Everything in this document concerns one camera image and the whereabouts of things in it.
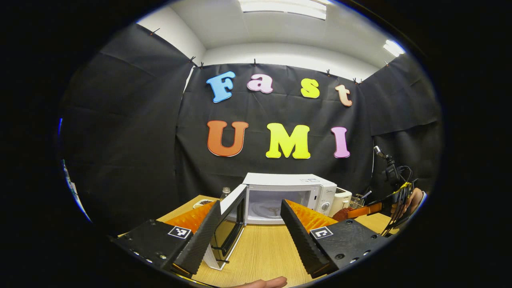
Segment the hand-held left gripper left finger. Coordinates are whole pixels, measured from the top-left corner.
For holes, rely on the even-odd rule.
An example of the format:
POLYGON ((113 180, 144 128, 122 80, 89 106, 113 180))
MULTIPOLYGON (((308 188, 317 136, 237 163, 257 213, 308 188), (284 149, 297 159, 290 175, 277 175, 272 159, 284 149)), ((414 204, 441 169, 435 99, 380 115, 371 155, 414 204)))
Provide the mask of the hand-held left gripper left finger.
POLYGON ((150 219, 113 242, 155 269, 191 277, 200 267, 220 217, 217 200, 168 223, 150 219))

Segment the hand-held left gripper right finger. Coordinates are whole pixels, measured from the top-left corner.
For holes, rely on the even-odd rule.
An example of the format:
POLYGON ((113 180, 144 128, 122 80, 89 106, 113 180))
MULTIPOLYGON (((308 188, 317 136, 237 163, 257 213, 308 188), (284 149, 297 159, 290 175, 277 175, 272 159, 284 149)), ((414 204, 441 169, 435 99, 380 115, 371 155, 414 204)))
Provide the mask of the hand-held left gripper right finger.
POLYGON ((280 216, 312 278, 347 270, 375 254, 392 239, 375 233, 356 220, 336 221, 288 199, 281 202, 280 216))

